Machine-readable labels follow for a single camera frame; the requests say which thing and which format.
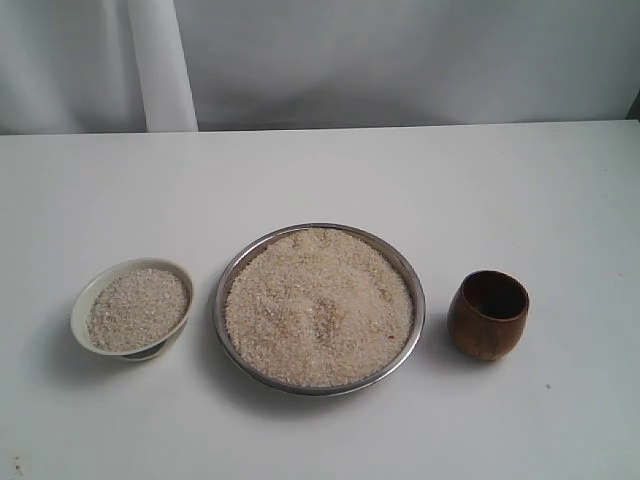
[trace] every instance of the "small bowl of rice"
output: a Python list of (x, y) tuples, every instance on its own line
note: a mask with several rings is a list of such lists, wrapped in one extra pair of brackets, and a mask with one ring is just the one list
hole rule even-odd
[(182, 333), (193, 292), (182, 266), (158, 258), (129, 260), (100, 273), (82, 290), (71, 312), (71, 331), (93, 353), (149, 360)]
[(331, 396), (398, 368), (424, 315), (420, 280), (395, 248), (353, 227), (309, 223), (265, 235), (229, 263), (213, 320), (228, 356), (254, 379)]

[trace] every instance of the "white curtain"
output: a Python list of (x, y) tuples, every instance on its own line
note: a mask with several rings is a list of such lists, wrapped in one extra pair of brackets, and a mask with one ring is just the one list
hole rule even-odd
[(0, 133), (623, 118), (639, 24), (638, 0), (0, 0)]

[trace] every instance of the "wooden cup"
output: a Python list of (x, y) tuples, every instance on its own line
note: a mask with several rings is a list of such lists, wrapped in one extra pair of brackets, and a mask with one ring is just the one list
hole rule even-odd
[(528, 310), (529, 295), (517, 280), (490, 270), (474, 272), (449, 307), (449, 335), (470, 357), (497, 360), (520, 340)]

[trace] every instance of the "table surface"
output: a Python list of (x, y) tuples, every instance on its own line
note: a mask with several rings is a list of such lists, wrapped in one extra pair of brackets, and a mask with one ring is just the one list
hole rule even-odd
[[(639, 208), (637, 122), (0, 137), (0, 478), (638, 478)], [(233, 255), (309, 221), (381, 236), (427, 299), (406, 363), (343, 397), (245, 377), (208, 314)], [(74, 297), (142, 256), (191, 271), (184, 334), (85, 353)], [(444, 323), (482, 268), (531, 297), (490, 364)]]

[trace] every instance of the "stainless steel bowl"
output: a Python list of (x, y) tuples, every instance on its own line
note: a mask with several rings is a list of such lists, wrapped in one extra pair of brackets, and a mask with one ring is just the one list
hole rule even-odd
[[(405, 284), (407, 285), (407, 290), (409, 291), (409, 295), (411, 296), (411, 301), (413, 303), (413, 327), (411, 329), (411, 333), (409, 334), (409, 338), (407, 339), (407, 343), (405, 343), (400, 353), (398, 353), (398, 355), (386, 367), (373, 373), (372, 375), (358, 380), (357, 382), (349, 383), (346, 385), (339, 385), (336, 387), (301, 387), (297, 385), (287, 384), (266, 376), (265, 374), (259, 372), (254, 367), (249, 365), (240, 356), (238, 351), (233, 346), (233, 342), (229, 337), (229, 332), (227, 331), (226, 326), (225, 306), (227, 303), (229, 290), (231, 289), (236, 276), (251, 260), (253, 260), (261, 252), (263, 252), (269, 244), (280, 240), (287, 235), (291, 235), (294, 232), (310, 228), (333, 228), (336, 230), (341, 230), (362, 240), (363, 242), (376, 249), (402, 277)], [(384, 377), (389, 375), (396, 368), (398, 368), (400, 364), (404, 362), (409, 356), (416, 343), (418, 342), (418, 339), (420, 338), (422, 327), (424, 325), (424, 314), (424, 292), (422, 291), (420, 280), (418, 279), (418, 276), (416, 275), (416, 272), (413, 270), (411, 265), (409, 265), (409, 262), (407, 262), (407, 260), (395, 248), (393, 248), (384, 240), (379, 239), (375, 235), (372, 235), (363, 230), (358, 230), (357, 228), (347, 227), (344, 225), (336, 225), (333, 223), (305, 223), (302, 225), (294, 225), (291, 227), (282, 228), (280, 230), (276, 230), (275, 232), (269, 233), (268, 235), (259, 238), (258, 240), (244, 248), (238, 255), (236, 255), (233, 260), (231, 260), (222, 276), (220, 277), (220, 281), (218, 283), (215, 305), (213, 309), (213, 322), (218, 338), (220, 339), (222, 346), (224, 347), (231, 360), (233, 360), (233, 362), (238, 367), (240, 367), (240, 369), (248, 373), (254, 379), (262, 382), (269, 387), (288, 393), (307, 396), (330, 396), (354, 392), (356, 390), (360, 390), (361, 388), (368, 387), (369, 385), (373, 385), (374, 383), (382, 380)]]

